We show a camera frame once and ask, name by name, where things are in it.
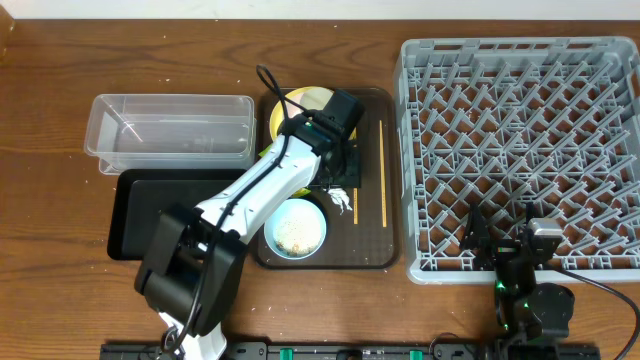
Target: green connector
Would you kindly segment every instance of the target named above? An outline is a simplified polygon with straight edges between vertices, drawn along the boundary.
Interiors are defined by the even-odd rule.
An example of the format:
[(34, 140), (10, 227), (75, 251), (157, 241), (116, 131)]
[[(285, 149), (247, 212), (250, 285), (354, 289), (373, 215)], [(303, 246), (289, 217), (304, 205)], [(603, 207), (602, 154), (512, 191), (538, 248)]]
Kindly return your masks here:
[(293, 349), (280, 349), (280, 360), (293, 360)]
[(409, 360), (422, 360), (422, 351), (419, 351), (419, 350), (409, 351)]

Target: plastic dish rack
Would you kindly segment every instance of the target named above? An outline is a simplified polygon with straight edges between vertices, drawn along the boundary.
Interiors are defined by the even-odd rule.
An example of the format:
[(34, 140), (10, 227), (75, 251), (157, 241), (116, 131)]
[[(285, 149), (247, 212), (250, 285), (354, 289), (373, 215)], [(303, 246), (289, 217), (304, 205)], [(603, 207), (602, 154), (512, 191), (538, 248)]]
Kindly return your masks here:
[(513, 239), (533, 203), (565, 229), (553, 263), (640, 280), (639, 64), (621, 37), (405, 42), (394, 81), (409, 278), (494, 281), (458, 247), (469, 204)]

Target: wooden table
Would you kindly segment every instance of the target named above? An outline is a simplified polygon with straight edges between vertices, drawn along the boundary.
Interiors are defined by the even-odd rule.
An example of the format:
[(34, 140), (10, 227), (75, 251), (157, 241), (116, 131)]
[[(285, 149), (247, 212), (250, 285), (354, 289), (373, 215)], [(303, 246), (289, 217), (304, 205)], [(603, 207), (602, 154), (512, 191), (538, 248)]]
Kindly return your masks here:
[[(284, 86), (391, 92), (407, 39), (589, 35), (640, 43), (640, 22), (18, 21), (0, 66), (0, 357), (95, 359), (105, 341), (157, 340), (165, 330), (133, 289), (138, 263), (106, 254), (116, 177), (83, 152), (96, 95), (258, 99), (256, 63)], [(615, 287), (640, 302), (640, 284)], [(612, 358), (633, 329), (631, 309), (570, 288), (569, 340)], [(274, 342), (489, 338), (499, 331), (492, 296), (491, 286), (414, 285), (402, 261), (377, 272), (275, 272), (248, 259), (223, 328)]]

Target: white wall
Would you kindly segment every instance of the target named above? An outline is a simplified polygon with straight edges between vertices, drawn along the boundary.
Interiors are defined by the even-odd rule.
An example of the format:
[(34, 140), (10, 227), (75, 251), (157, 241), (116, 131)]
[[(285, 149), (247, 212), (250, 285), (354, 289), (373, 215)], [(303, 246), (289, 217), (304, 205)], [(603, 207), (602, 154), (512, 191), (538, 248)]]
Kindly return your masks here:
[(640, 19), (640, 0), (0, 0), (16, 19)]

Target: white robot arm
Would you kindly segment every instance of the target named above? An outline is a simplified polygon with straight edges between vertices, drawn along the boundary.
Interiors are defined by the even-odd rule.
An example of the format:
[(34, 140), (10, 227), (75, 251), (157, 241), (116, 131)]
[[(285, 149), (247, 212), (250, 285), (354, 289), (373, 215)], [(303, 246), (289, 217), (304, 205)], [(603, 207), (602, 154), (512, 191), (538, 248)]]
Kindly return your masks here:
[[(272, 76), (284, 106), (284, 95)], [(247, 245), (267, 218), (320, 169), (344, 173), (344, 149), (364, 113), (362, 104), (336, 90), (321, 111), (288, 119), (271, 150), (231, 186), (195, 209), (164, 211), (136, 276), (135, 288), (170, 326), (163, 356), (216, 360), (226, 340), (220, 322), (238, 290)], [(196, 254), (202, 255), (202, 262)]]

